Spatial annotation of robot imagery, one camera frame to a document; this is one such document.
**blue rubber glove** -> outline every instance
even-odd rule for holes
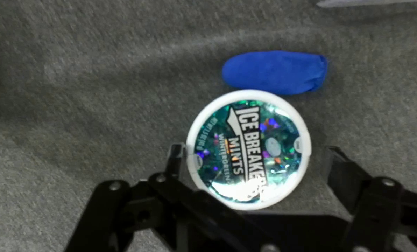
[[[285,51],[243,54],[222,66],[222,80],[228,86],[280,96],[319,90],[326,73],[327,62],[323,56]]]

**black metal bracket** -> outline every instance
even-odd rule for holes
[[[169,251],[395,251],[395,234],[417,245],[417,194],[390,178],[372,178],[332,149],[329,187],[354,216],[255,215],[234,212],[206,192],[179,182],[185,146],[173,145],[165,173],[136,187],[97,187],[67,252],[126,251],[139,230],[151,229]]]

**screw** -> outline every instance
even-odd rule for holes
[[[280,250],[273,244],[264,244],[260,252],[280,252]]]
[[[371,252],[371,251],[365,247],[355,247],[353,248],[353,252]]]
[[[109,185],[109,191],[118,191],[120,188],[122,188],[122,185],[118,181]]]
[[[167,181],[167,177],[165,174],[160,174],[157,178],[155,178],[157,182],[162,184]]]
[[[383,178],[382,180],[382,184],[385,185],[385,187],[395,187],[395,181],[392,181],[392,180],[388,180],[388,178]]]

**container label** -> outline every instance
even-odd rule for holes
[[[225,201],[255,203],[284,187],[301,163],[299,133],[285,112],[262,101],[238,101],[214,112],[197,135],[203,184]]]

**ice breakers mints container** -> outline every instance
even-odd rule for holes
[[[235,210],[269,208],[305,175],[311,138],[301,115],[263,91],[235,91],[208,104],[187,140],[194,184]]]

